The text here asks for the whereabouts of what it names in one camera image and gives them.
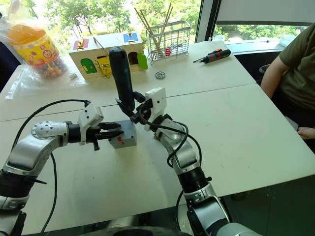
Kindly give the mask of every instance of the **window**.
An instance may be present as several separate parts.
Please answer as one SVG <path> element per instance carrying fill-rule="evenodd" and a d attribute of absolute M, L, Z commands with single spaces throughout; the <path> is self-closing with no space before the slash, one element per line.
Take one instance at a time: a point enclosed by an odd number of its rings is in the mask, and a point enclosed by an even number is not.
<path fill-rule="evenodd" d="M 145 28 L 134 7 L 142 10 L 150 26 L 162 24 L 172 2 L 169 22 L 186 20 L 189 42 L 195 42 L 202 0 L 21 0 L 28 12 L 48 27 L 53 38 L 66 49 L 82 36 L 138 31 L 146 45 Z M 11 0 L 0 0 L 6 13 Z"/>
<path fill-rule="evenodd" d="M 294 38 L 306 28 L 306 26 L 216 25 L 212 40 L 221 40 L 228 44 L 279 41 L 284 36 L 291 35 L 291 38 Z"/>

